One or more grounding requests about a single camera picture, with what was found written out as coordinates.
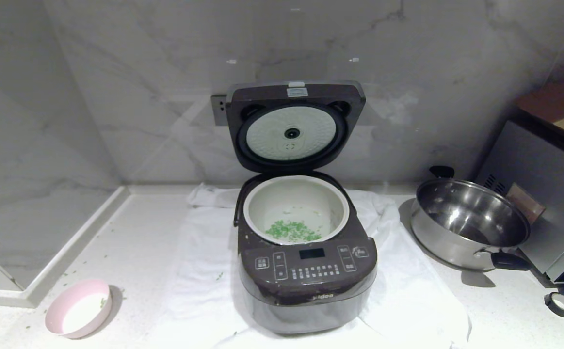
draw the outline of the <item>pot handle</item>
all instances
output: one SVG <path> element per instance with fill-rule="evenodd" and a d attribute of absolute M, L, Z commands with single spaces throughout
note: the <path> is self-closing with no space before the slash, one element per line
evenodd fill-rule
<path fill-rule="evenodd" d="M 532 265 L 514 254 L 507 254 L 506 252 L 493 252 L 491 254 L 491 261 L 493 266 L 499 269 L 510 270 L 530 270 Z"/>
<path fill-rule="evenodd" d="M 437 178 L 454 178 L 454 168 L 450 166 L 432 166 L 428 170 Z"/>

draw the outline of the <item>microwave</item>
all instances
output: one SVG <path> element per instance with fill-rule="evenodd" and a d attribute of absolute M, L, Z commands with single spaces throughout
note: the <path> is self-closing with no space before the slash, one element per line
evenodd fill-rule
<path fill-rule="evenodd" d="M 530 220 L 530 238 L 519 249 L 541 274 L 561 284 L 564 283 L 564 132 L 520 112 L 521 115 L 506 122 L 474 182 L 507 198 L 515 190 L 523 192 L 528 201 L 544 209 Z"/>

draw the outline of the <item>brand logo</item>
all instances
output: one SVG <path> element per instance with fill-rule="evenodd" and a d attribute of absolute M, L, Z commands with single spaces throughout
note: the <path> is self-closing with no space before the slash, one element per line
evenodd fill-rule
<path fill-rule="evenodd" d="M 310 298 L 310 301 L 326 300 L 328 298 L 333 298 L 333 293 L 315 294 L 312 298 Z"/>

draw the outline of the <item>white countertop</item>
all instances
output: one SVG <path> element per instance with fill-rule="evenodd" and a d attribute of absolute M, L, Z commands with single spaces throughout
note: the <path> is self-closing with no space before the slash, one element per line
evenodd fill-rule
<path fill-rule="evenodd" d="M 195 186 L 158 187 L 134 194 L 100 229 L 37 309 L 0 307 L 0 348 L 148 348 L 145 336 L 164 302 L 166 280 L 177 250 L 186 196 Z M 405 210 L 413 186 L 362 189 L 391 195 Z M 531 272 L 493 270 L 464 273 L 430 259 L 472 322 L 471 349 L 564 349 L 564 318 L 543 303 L 547 289 Z M 49 333 L 44 312 L 64 289 L 79 280 L 100 278 L 113 285 L 119 309 L 104 329 L 82 340 Z M 470 285 L 490 285 L 477 287 Z"/>

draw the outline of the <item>stainless steel pot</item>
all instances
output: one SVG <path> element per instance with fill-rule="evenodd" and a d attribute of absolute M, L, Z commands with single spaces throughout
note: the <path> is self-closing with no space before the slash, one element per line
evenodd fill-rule
<path fill-rule="evenodd" d="M 446 170 L 435 166 L 439 175 Z M 451 178 L 423 183 L 412 206 L 411 226 L 419 242 L 438 258 L 468 270 L 529 270 L 523 258 L 503 252 L 530 236 L 530 224 L 508 200 L 475 183 Z"/>

